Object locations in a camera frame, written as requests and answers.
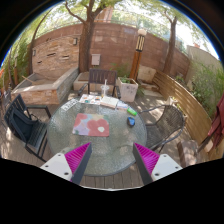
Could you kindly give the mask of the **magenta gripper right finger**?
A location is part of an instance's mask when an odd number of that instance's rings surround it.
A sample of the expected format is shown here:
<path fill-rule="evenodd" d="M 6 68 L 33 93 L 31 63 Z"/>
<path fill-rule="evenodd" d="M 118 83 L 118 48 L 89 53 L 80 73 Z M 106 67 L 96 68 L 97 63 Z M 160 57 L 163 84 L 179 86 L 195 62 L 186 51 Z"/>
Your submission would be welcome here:
<path fill-rule="evenodd" d="M 157 154 L 138 143 L 133 144 L 133 155 L 144 185 L 182 169 L 168 154 Z"/>

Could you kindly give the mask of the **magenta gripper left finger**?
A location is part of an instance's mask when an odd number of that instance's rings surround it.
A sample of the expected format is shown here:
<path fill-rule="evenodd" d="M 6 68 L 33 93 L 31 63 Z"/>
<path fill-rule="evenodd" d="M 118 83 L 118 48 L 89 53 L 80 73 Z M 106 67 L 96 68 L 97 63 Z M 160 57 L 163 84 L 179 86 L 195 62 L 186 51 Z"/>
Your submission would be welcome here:
<path fill-rule="evenodd" d="M 86 143 L 69 151 L 62 150 L 41 166 L 41 169 L 79 185 L 92 153 Z"/>

